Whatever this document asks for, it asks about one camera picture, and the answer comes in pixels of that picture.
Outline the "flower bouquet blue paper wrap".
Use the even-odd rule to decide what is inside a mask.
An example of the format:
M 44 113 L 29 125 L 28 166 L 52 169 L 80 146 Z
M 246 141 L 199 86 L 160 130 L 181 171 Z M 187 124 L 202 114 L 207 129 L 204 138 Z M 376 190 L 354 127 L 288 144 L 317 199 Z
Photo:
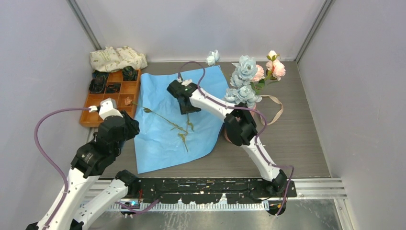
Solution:
M 177 74 L 141 75 L 140 94 L 134 119 L 140 132 L 135 137 L 138 173 L 148 173 L 184 163 L 209 154 L 217 143 L 223 120 L 207 111 L 190 113 L 194 131 L 189 130 L 186 152 L 178 133 L 186 127 L 186 115 L 178 101 L 167 91 Z

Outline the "light blue flower stem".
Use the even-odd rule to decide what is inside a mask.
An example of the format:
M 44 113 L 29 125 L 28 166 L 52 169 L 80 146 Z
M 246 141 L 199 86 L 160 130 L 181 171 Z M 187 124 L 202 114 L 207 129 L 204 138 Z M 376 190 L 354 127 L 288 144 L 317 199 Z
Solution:
M 244 103 L 253 109 L 262 97 L 257 95 L 252 84 L 264 78 L 264 69 L 248 55 L 241 56 L 233 66 L 235 69 L 230 77 L 231 88 L 226 89 L 224 101 L 235 105 Z

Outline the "pink peony flower stem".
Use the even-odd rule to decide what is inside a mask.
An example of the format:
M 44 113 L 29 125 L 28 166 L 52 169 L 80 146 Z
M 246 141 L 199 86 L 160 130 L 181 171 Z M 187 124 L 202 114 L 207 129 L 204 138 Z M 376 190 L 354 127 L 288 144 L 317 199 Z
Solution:
M 285 65 L 279 60 L 280 54 L 271 50 L 266 55 L 267 63 L 265 67 L 256 65 L 257 72 L 251 80 L 251 87 L 256 93 L 260 92 L 268 85 L 279 82 L 286 74 Z

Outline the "beige ribbon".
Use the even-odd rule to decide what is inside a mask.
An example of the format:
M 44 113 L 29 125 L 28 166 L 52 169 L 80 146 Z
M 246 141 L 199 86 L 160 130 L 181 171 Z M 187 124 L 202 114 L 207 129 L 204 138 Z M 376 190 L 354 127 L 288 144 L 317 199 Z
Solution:
M 284 105 L 276 96 L 269 94 L 261 94 L 260 96 L 264 102 L 262 108 L 265 109 L 264 112 L 267 116 L 267 121 L 260 116 L 260 122 L 264 126 L 273 125 L 281 118 L 281 115 L 284 112 Z

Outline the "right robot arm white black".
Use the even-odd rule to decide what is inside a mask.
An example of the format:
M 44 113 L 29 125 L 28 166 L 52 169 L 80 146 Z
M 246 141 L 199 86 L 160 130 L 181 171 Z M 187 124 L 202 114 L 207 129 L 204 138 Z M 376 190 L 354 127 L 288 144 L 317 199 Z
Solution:
M 167 91 L 177 99 L 181 114 L 204 110 L 223 120 L 227 138 L 241 147 L 254 162 L 262 179 L 266 181 L 266 191 L 270 196 L 277 197 L 288 187 L 288 176 L 266 152 L 259 138 L 252 110 L 244 103 L 235 105 L 225 102 L 191 80 L 173 80 Z

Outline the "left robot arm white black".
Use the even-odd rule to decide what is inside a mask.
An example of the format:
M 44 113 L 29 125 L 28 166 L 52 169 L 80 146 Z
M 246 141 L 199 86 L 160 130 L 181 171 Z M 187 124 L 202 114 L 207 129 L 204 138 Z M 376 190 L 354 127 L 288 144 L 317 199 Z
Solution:
M 79 207 L 89 189 L 121 154 L 124 143 L 139 133 L 138 125 L 126 111 L 114 110 L 112 115 L 105 117 L 93 139 L 77 150 L 64 185 L 50 209 L 27 229 L 87 230 L 110 205 L 125 196 L 137 196 L 138 178 L 128 170 L 122 170 L 106 189 L 84 207 Z

